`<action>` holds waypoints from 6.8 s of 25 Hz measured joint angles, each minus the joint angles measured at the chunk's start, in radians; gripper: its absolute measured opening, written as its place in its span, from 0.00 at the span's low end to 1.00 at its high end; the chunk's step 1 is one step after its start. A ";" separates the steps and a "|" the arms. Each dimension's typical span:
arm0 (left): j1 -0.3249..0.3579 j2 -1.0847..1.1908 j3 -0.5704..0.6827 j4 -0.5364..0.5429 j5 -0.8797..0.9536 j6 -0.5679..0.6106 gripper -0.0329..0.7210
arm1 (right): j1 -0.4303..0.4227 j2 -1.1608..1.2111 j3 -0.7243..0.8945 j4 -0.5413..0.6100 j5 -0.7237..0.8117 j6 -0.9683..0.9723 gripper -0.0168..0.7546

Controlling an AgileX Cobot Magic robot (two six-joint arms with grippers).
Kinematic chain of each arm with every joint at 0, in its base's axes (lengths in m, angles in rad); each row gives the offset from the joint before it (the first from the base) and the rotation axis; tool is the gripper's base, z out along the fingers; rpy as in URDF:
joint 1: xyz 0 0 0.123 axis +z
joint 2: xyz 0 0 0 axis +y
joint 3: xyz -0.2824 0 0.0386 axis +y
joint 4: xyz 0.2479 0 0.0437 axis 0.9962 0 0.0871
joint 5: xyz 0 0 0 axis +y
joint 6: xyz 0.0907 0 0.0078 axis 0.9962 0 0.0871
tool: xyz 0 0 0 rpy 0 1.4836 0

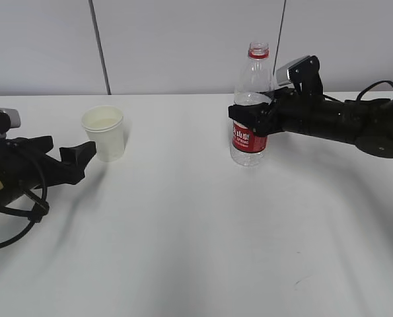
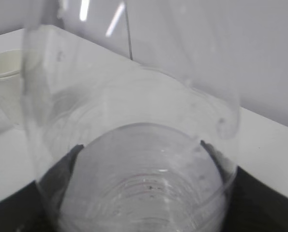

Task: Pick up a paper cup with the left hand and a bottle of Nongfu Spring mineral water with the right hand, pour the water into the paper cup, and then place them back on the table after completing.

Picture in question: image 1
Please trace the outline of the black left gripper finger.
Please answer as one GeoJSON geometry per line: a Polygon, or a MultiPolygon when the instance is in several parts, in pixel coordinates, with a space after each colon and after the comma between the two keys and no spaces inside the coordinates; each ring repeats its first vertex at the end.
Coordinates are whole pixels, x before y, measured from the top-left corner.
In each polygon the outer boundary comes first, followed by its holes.
{"type": "Polygon", "coordinates": [[[96,155],[96,143],[87,141],[75,147],[59,148],[62,163],[84,171],[96,155]]]}

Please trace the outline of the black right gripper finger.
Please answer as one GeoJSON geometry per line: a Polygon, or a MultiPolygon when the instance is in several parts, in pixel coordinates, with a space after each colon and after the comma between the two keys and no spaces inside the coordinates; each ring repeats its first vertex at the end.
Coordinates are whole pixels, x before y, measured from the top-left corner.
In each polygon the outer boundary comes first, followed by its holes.
{"type": "Polygon", "coordinates": [[[233,104],[228,107],[228,115],[252,131],[267,131],[275,117],[273,106],[266,102],[249,106],[233,104]]]}

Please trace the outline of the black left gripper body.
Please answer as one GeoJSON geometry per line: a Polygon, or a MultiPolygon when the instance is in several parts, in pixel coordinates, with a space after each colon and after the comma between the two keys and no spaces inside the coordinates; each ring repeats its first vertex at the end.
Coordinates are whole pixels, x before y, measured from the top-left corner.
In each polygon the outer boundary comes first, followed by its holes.
{"type": "Polygon", "coordinates": [[[4,141],[7,161],[4,163],[4,187],[6,190],[32,189],[62,184],[76,185],[85,171],[62,163],[48,155],[54,143],[51,136],[31,139],[16,138],[4,141]]]}

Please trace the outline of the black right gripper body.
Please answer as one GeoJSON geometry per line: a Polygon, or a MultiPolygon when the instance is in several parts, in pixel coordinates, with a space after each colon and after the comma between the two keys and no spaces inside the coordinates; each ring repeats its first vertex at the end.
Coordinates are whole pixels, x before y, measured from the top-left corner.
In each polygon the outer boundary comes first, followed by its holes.
{"type": "Polygon", "coordinates": [[[281,132],[298,133],[299,121],[289,115],[295,113],[295,101],[298,98],[297,89],[283,87],[269,92],[261,92],[261,95],[268,97],[270,103],[267,106],[262,106],[257,112],[254,135],[267,137],[281,132]]]}

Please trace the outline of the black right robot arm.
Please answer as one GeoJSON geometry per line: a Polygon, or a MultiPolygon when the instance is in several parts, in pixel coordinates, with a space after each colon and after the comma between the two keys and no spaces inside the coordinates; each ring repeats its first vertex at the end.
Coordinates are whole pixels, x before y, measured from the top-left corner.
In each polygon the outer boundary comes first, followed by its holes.
{"type": "Polygon", "coordinates": [[[270,103],[229,106],[229,118],[258,137],[291,132],[356,146],[369,155],[393,159],[393,99],[328,100],[299,95],[291,88],[268,94],[270,103]]]}

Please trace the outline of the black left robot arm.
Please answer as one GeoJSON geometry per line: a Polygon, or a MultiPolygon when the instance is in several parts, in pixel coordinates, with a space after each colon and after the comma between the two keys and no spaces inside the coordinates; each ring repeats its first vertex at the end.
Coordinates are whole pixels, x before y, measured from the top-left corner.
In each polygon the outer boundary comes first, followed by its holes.
{"type": "Polygon", "coordinates": [[[0,211],[26,190],[75,185],[85,177],[85,168],[96,155],[96,143],[61,147],[60,160],[48,155],[54,147],[51,136],[0,141],[0,211]]]}

